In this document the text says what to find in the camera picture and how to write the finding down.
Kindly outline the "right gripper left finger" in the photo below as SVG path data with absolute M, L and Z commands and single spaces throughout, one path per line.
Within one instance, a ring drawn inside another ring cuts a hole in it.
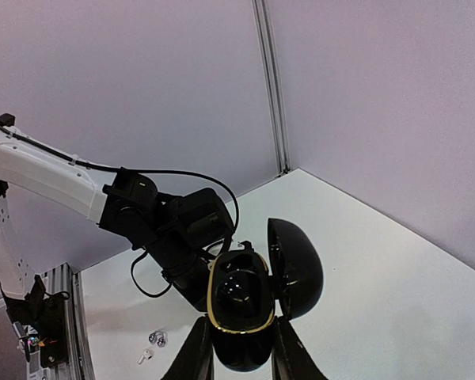
M 214 354 L 208 317 L 199 317 L 161 380 L 212 380 Z

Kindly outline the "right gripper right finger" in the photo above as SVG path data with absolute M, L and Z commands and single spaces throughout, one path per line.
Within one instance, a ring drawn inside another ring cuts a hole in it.
M 305 349 L 291 323 L 277 317 L 273 323 L 272 378 L 275 380 L 328 380 Z

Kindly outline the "black charging case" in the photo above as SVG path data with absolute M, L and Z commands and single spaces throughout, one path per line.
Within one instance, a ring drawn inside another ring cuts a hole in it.
M 321 259 L 294 223 L 270 218 L 267 232 L 267 258 L 244 241 L 215 259 L 207 291 L 215 353 L 232 371 L 254 371 L 271 360 L 276 378 L 321 378 L 291 325 L 320 300 Z

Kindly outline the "black earbud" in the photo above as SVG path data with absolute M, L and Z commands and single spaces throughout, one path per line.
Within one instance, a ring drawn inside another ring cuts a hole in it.
M 216 291 L 217 303 L 228 314 L 254 318 L 261 313 L 263 285 L 260 277 L 248 270 L 226 275 Z

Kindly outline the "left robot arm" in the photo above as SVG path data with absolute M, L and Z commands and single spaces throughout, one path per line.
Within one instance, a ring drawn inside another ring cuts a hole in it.
M 102 230 L 125 238 L 161 268 L 169 287 L 196 310 L 206 310 L 210 245 L 229 246 L 238 226 L 216 189 L 186 196 L 159 191 L 149 169 L 94 164 L 30 138 L 10 114 L 0 116 L 0 288 L 23 298 L 35 272 L 20 254 L 7 210 L 6 192 L 16 185 L 69 207 Z

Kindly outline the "white earbud near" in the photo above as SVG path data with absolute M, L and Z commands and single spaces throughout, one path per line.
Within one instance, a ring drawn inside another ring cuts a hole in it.
M 139 356 L 138 365 L 141 365 L 154 357 L 154 351 L 150 348 L 145 348 Z

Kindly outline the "aluminium front rail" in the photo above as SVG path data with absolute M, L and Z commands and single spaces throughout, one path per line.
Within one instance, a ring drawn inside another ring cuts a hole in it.
M 39 352 L 31 354 L 26 363 L 27 379 L 85 379 L 95 378 L 86 330 L 85 310 L 82 296 L 82 278 L 65 263 L 42 275 L 50 293 L 67 291 L 70 299 L 65 301 L 66 358 L 51 367 L 42 366 Z

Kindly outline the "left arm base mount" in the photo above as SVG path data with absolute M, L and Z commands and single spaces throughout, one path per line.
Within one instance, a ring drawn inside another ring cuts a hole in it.
M 52 368 L 68 359 L 65 309 L 70 299 L 67 291 L 49 294 L 39 275 L 34 276 L 32 289 L 23 299 L 3 296 L 9 320 L 23 327 L 30 326 L 33 334 L 21 332 L 18 336 L 25 350 L 25 359 L 32 358 L 32 338 L 38 339 L 40 365 Z

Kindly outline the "left aluminium corner post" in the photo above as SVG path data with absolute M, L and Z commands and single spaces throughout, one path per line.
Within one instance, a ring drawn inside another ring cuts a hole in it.
M 268 94 L 275 159 L 278 176 L 281 177 L 289 173 L 292 168 L 276 44 L 268 2 L 265 0 L 253 0 L 252 6 Z

